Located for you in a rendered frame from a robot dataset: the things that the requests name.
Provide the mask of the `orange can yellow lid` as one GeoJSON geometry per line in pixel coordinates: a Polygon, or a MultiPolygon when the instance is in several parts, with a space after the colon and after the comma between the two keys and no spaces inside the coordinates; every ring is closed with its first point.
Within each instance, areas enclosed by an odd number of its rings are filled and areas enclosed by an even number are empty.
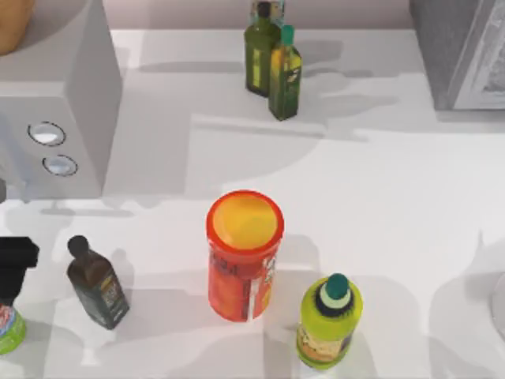
{"type": "Polygon", "coordinates": [[[208,301],[228,321],[242,323],[266,310],[285,221],[268,196],[250,189],[222,195],[208,210],[208,301]]]}

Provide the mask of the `dark green bottle black cap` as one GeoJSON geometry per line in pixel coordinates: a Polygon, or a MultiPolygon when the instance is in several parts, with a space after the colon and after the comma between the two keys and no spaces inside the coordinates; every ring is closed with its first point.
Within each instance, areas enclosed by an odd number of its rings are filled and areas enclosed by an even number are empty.
{"type": "Polygon", "coordinates": [[[244,32],[245,86],[250,92],[268,97],[271,52],[281,39],[281,29],[271,21],[271,2],[259,1],[256,15],[256,20],[244,32]]]}

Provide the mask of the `lime green bottle teal cap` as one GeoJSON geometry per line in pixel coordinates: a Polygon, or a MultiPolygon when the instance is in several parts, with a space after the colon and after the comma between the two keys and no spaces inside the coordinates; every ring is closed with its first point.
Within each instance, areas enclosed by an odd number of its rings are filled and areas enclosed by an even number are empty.
{"type": "Polygon", "coordinates": [[[301,361],[315,370],[328,370],[350,348],[361,319],[363,299],[342,273],[313,283],[301,300],[296,348],[301,361]]]}

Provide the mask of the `dark brown bottle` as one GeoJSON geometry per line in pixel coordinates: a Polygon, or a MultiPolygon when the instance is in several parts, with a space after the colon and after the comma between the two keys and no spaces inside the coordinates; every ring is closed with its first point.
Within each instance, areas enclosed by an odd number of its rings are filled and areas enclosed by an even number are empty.
{"type": "Polygon", "coordinates": [[[117,327],[129,303],[111,262],[91,249],[83,235],[67,242],[73,260],[67,276],[86,314],[107,330],[117,327]]]}

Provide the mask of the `round silver microwave knob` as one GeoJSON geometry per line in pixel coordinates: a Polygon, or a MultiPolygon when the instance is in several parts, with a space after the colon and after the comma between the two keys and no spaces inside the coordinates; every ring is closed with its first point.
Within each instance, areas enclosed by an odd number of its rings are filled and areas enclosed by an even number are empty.
{"type": "Polygon", "coordinates": [[[62,177],[72,176],[78,170],[76,161],[65,155],[45,157],[42,159],[42,165],[48,173],[62,177]]]}
{"type": "Polygon", "coordinates": [[[43,146],[55,147],[66,140],[65,131],[53,122],[39,122],[28,126],[28,135],[34,142],[43,146]]]}

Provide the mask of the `pale microwave oven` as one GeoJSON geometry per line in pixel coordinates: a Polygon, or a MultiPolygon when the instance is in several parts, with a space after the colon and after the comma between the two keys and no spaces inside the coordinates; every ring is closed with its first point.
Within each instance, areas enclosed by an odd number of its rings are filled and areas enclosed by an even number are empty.
{"type": "Polygon", "coordinates": [[[122,76],[103,0],[36,0],[17,49],[0,56],[0,202],[102,193],[122,99],[122,76]],[[53,122],[63,144],[33,141],[28,126],[53,122]],[[77,173],[56,176],[45,157],[65,155],[77,173]]]}

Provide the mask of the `grey cabinet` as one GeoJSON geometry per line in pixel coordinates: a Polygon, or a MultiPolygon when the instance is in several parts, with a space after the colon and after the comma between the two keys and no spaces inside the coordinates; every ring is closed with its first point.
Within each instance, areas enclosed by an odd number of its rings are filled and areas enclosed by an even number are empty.
{"type": "Polygon", "coordinates": [[[410,0],[438,111],[505,111],[505,0],[410,0]]]}

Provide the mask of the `green spray bottle black head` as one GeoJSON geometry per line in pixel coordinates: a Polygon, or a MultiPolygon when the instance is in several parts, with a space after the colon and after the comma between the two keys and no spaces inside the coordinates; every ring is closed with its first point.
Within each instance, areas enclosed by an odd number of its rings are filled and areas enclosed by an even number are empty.
{"type": "Polygon", "coordinates": [[[26,272],[35,268],[39,247],[29,238],[0,237],[0,355],[15,351],[24,341],[26,324],[14,306],[26,272]]]}

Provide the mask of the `orange rounded object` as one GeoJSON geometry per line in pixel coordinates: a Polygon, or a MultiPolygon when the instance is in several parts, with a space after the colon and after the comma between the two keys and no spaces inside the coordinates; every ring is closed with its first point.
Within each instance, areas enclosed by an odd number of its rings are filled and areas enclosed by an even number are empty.
{"type": "Polygon", "coordinates": [[[0,56],[17,49],[25,36],[36,0],[0,0],[0,56]]]}

